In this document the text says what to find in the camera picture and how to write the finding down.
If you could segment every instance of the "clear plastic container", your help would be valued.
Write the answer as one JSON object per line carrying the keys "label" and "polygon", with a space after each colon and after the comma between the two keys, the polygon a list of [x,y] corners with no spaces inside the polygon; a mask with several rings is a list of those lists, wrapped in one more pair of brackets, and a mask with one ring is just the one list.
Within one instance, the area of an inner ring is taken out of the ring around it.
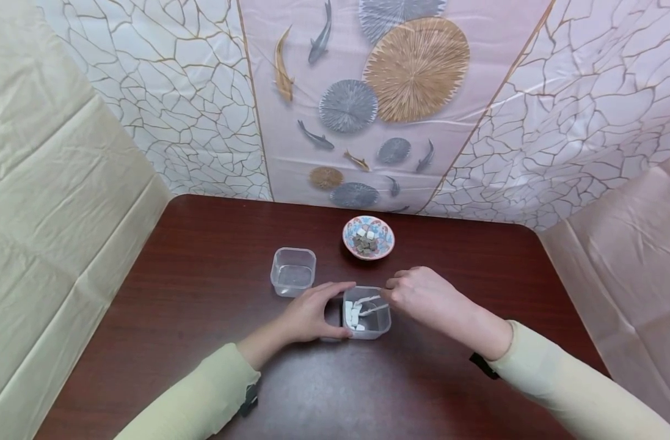
{"label": "clear plastic container", "polygon": [[280,296],[295,298],[315,281],[315,254],[308,249],[281,248],[274,255],[271,284]]}
{"label": "clear plastic container", "polygon": [[[356,286],[345,291],[343,297],[344,301],[342,302],[343,324],[347,325],[346,320],[344,319],[345,301],[354,302],[362,298],[380,294],[381,289],[378,287]],[[374,306],[381,306],[386,304],[386,300],[384,298],[378,298],[372,300],[372,303]],[[391,309],[386,307],[385,309],[373,312],[371,315],[361,317],[359,318],[359,324],[364,325],[366,330],[355,330],[350,328],[350,330],[352,330],[352,339],[376,339],[391,329]]]}

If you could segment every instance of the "decorative bowl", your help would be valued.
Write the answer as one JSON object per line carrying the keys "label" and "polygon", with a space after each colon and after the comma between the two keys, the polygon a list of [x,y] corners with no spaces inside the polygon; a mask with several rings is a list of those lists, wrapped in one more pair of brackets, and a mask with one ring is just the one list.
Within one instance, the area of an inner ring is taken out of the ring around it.
{"label": "decorative bowl", "polygon": [[[354,244],[354,237],[360,229],[374,233],[377,249],[371,254],[360,254],[357,250],[357,246]],[[358,216],[350,219],[350,221],[344,225],[342,230],[342,241],[344,241],[344,245],[352,255],[360,260],[371,261],[380,260],[386,255],[391,254],[393,246],[396,244],[396,237],[393,235],[393,231],[391,231],[389,225],[382,219],[372,216]]]}

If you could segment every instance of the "dark red table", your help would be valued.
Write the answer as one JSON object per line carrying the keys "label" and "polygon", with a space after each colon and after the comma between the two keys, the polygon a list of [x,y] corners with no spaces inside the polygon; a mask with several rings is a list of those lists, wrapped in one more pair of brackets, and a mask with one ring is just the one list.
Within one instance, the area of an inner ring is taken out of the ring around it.
{"label": "dark red table", "polygon": [[[349,210],[179,196],[164,212],[37,439],[112,439],[202,358],[288,304],[274,251],[317,255],[316,284],[381,285],[427,265],[472,300],[529,325],[605,373],[535,234],[511,224],[376,214],[385,260],[341,245]],[[260,404],[219,439],[569,439],[544,409],[468,361],[467,348],[394,313],[375,342],[292,346],[263,372]]]}

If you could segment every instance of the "beige fabric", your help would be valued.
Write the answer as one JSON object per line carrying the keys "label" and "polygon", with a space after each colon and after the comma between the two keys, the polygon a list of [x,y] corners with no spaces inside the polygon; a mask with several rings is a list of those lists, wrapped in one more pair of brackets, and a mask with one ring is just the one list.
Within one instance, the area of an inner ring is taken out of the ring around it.
{"label": "beige fabric", "polygon": [[509,352],[489,365],[577,439],[670,440],[668,423],[625,389],[549,339],[511,324]]}
{"label": "beige fabric", "polygon": [[540,238],[613,379],[670,423],[670,159]]}
{"label": "beige fabric", "polygon": [[170,198],[34,5],[0,0],[0,439],[30,439]]}
{"label": "beige fabric", "polygon": [[154,400],[115,440],[205,440],[237,413],[247,386],[259,378],[229,343]]}

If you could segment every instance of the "gray fish print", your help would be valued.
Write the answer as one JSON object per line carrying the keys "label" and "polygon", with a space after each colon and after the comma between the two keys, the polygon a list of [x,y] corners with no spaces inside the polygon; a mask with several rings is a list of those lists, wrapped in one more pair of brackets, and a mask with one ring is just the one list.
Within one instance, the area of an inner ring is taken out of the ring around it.
{"label": "gray fish print", "polygon": [[435,147],[432,146],[432,140],[428,139],[428,143],[430,143],[430,152],[427,156],[418,161],[418,167],[415,168],[415,172],[422,172],[428,165],[430,165],[432,157],[435,156]]}
{"label": "gray fish print", "polygon": [[308,55],[308,63],[310,64],[315,64],[315,62],[327,52],[327,41],[330,40],[330,32],[333,28],[333,6],[330,3],[330,0],[327,0],[327,3],[325,4],[325,13],[327,14],[325,27],[315,41],[312,39],[310,40],[311,48],[310,55]]}
{"label": "gray fish print", "polygon": [[401,185],[393,178],[386,176],[391,180],[391,197],[395,197],[401,193]]}
{"label": "gray fish print", "polygon": [[300,127],[300,130],[303,131],[306,138],[310,139],[310,142],[312,142],[315,147],[325,150],[335,149],[335,146],[329,140],[325,139],[324,134],[322,136],[316,136],[315,134],[312,134],[310,131],[305,129],[305,124],[303,124],[303,121],[301,120],[298,120],[298,126]]}
{"label": "gray fish print", "polygon": [[391,213],[391,214],[400,214],[400,213],[403,213],[403,212],[407,211],[408,208],[410,208],[410,205],[405,205],[405,207],[403,207],[403,208],[390,210],[389,213]]}

